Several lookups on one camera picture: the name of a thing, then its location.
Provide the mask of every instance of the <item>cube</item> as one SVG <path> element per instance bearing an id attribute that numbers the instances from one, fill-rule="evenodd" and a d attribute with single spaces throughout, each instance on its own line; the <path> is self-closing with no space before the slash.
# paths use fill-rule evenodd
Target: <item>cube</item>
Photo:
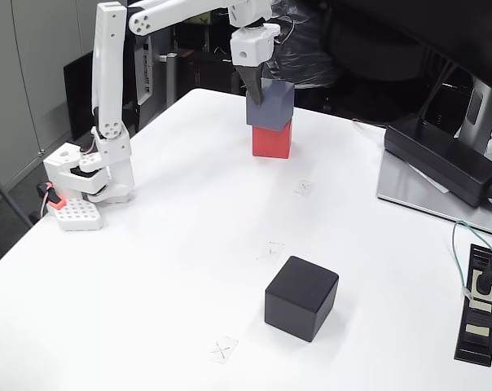
<path id="1" fill-rule="evenodd" d="M 311 342 L 333 308 L 339 277 L 290 257 L 266 289 L 265 322 Z"/>
<path id="2" fill-rule="evenodd" d="M 253 127 L 253 155 L 287 159 L 292 145 L 292 121 L 282 133 Z"/>
<path id="3" fill-rule="evenodd" d="M 262 97 L 262 103 L 257 106 L 246 94 L 246 122 L 257 128 L 283 132 L 293 117 L 295 85 L 263 78 Z"/>

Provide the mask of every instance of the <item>green cable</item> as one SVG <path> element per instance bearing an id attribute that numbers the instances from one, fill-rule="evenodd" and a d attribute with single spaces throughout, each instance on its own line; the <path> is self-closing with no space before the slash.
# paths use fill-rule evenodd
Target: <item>green cable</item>
<path id="1" fill-rule="evenodd" d="M 452 253 L 455 255 L 455 261 L 456 265 L 458 266 L 458 271 L 459 271 L 459 278 L 461 279 L 461 285 L 463 287 L 463 290 L 468 290 L 467 285 L 465 284 L 465 279 L 463 278 L 463 271 L 461 270 L 461 265 L 459 263 L 458 256 L 456 255 L 456 248 L 455 248 L 455 232 L 456 232 L 456 227 L 458 225 L 466 226 L 479 240 L 481 240 L 483 243 L 487 245 L 489 250 L 492 252 L 492 246 L 487 242 L 485 239 L 483 239 L 471 226 L 469 226 L 466 222 L 463 220 L 458 220 L 455 223 L 455 226 L 452 228 Z"/>

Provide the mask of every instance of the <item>monitor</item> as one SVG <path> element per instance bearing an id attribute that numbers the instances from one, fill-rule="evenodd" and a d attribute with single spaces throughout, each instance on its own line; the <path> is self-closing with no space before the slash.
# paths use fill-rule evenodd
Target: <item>monitor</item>
<path id="1" fill-rule="evenodd" d="M 492 0 L 338 0 L 433 48 L 492 88 Z"/>

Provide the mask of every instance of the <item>red cube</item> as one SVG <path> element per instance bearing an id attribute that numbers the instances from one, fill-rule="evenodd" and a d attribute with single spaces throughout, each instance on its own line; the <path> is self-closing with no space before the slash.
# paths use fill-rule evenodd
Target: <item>red cube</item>
<path id="1" fill-rule="evenodd" d="M 292 120 L 282 132 L 253 127 L 253 155 L 287 159 L 292 145 Z"/>

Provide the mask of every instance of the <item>black power adapter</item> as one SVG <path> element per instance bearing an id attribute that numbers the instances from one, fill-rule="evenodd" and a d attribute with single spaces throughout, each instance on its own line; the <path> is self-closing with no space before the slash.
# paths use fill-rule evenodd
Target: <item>black power adapter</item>
<path id="1" fill-rule="evenodd" d="M 420 118 L 387 125 L 384 145 L 473 207 L 492 198 L 492 161 Z"/>

